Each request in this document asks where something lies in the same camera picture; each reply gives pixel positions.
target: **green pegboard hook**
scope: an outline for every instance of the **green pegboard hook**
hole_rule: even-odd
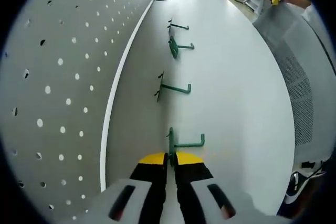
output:
[[[176,88],[176,87],[173,87],[173,86],[169,86],[169,85],[166,85],[166,84],[162,83],[163,82],[163,75],[164,75],[164,71],[162,72],[162,74],[160,74],[158,76],[158,78],[161,79],[160,80],[160,88],[159,88],[159,90],[154,95],[154,96],[157,95],[157,102],[159,101],[160,92],[161,92],[162,88],[174,90],[174,91],[177,91],[177,92],[180,92],[180,93],[184,93],[184,94],[190,94],[190,92],[191,92],[191,84],[188,84],[188,88],[187,89],[180,89],[180,88]]]
[[[192,144],[176,144],[173,127],[169,128],[169,132],[167,137],[169,138],[169,153],[168,159],[170,161],[170,166],[174,167],[175,164],[175,148],[188,148],[188,147],[202,147],[205,143],[205,135],[201,134],[201,142],[200,143],[192,143]]]
[[[170,28],[171,26],[175,26],[175,27],[178,27],[178,28],[189,30],[189,26],[180,26],[180,25],[177,25],[177,24],[173,24],[172,20],[173,19],[171,19],[171,20],[168,21],[169,25],[167,26],[167,28]]]
[[[191,49],[191,50],[195,49],[195,46],[192,43],[190,43],[190,46],[178,45],[173,36],[170,36],[168,43],[169,43],[170,52],[172,53],[174,59],[176,59],[177,55],[179,54],[178,53],[179,48],[186,48],[186,49]]]

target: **white table surface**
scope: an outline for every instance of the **white table surface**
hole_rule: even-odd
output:
[[[180,49],[173,59],[167,21]],[[154,93],[157,76],[189,95]],[[271,51],[250,21],[228,0],[154,2],[127,57],[112,109],[107,184],[127,177],[144,155],[167,152],[169,127],[180,143],[200,141],[203,148],[183,151],[201,156],[214,177],[251,195],[257,209],[275,215],[293,166],[295,135],[285,82]],[[181,223],[172,170],[161,223]]]

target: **white table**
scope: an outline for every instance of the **white table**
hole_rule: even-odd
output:
[[[173,59],[167,21],[178,44],[193,43]],[[189,95],[154,93],[157,76]],[[180,143],[203,148],[183,151],[201,157],[214,177],[249,193],[262,212],[277,213],[294,157],[291,103],[272,53],[249,20],[228,0],[154,2],[128,54],[112,109],[107,148],[107,185],[128,177],[144,155],[167,152],[165,135],[174,127]],[[172,171],[167,179],[162,223],[180,221]]]

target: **gray mesh chair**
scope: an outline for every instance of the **gray mesh chair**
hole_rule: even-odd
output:
[[[254,26],[271,49],[290,95],[295,124],[295,163],[330,157],[336,137],[336,76],[309,24],[281,3]]]

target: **pegboard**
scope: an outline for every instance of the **pegboard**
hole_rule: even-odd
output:
[[[102,127],[120,59],[151,0],[28,0],[0,64],[0,133],[18,186],[49,221],[100,193]]]

